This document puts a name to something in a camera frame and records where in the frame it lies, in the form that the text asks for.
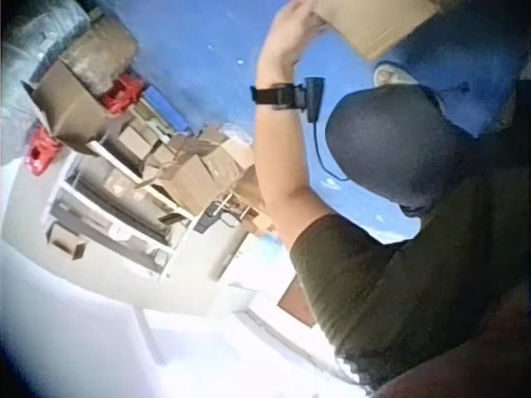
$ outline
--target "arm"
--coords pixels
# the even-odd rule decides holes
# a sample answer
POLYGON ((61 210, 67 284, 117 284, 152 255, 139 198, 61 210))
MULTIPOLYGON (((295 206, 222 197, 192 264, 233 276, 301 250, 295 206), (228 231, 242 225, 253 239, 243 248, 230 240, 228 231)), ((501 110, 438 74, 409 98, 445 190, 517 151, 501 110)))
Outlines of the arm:
MULTIPOLYGON (((271 25, 256 73, 256 88, 293 82, 294 67, 322 21, 312 1, 291 0, 271 25)), ((256 173, 267 213, 288 250, 312 222, 332 211, 309 187, 304 141, 296 110, 256 106, 256 173)))

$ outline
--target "cable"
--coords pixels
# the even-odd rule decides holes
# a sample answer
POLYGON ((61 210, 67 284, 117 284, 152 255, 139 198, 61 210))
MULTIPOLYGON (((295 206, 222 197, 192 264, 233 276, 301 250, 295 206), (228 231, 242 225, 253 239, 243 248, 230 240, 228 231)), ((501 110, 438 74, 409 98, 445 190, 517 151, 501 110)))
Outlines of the cable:
POLYGON ((330 170, 328 170, 324 163, 323 163, 323 159, 321 158, 321 154, 319 152, 319 144, 317 143, 317 124, 316 123, 313 123, 314 125, 314 144, 315 144, 315 152, 317 153, 317 160, 319 161, 319 165, 321 166, 321 168, 327 173, 329 174, 331 177, 335 178, 336 180, 338 181, 348 181, 350 180, 350 178, 341 178, 339 177, 337 174, 334 174, 333 172, 331 172, 330 170))

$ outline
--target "floor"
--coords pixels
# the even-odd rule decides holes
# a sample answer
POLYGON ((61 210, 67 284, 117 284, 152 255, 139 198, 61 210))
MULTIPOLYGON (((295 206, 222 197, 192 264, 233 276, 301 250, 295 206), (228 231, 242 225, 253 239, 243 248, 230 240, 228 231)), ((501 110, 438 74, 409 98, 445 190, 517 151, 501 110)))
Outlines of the floor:
MULTIPOLYGON (((194 2, 100 0, 139 41, 134 68, 163 93, 193 128, 213 121, 239 124, 252 134, 254 81, 261 43, 283 0, 194 2)), ((443 94, 446 116, 474 136, 493 123, 522 64, 525 42, 518 24, 503 13, 464 1, 454 12, 430 20, 383 59, 404 65, 422 84, 444 90, 466 81, 471 92, 443 94)), ((324 121, 343 95, 372 85, 367 62, 335 33, 306 52, 297 78, 327 79, 319 126, 324 161, 337 166, 324 145, 324 121)), ((305 127, 310 137, 309 125, 305 127)), ((352 182, 336 182, 317 163, 306 140, 314 189, 325 201, 383 241, 412 237, 418 223, 392 203, 352 182)))

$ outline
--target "black watch strap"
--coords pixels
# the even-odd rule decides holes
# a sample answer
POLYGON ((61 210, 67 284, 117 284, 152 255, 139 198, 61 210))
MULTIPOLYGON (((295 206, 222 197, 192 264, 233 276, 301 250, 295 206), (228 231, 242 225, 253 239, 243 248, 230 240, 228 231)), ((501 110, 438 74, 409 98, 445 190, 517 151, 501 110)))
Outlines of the black watch strap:
POLYGON ((279 85, 270 89, 258 90, 251 87, 251 97, 255 104, 273 105, 284 109, 294 109, 297 107, 295 85, 279 85))

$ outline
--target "olive green shirt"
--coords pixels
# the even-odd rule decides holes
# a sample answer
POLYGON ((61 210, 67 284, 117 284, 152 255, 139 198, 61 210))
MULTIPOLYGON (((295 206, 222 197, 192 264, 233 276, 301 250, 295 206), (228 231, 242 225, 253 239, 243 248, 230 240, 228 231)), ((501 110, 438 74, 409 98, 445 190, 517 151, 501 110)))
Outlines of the olive green shirt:
MULTIPOLYGON (((529 149, 524 126, 518 142, 529 149)), ((497 143, 493 157, 489 145, 490 164, 456 185, 414 239, 383 245, 328 215, 291 250, 317 323, 373 389, 476 336, 529 276, 529 151, 497 143)))

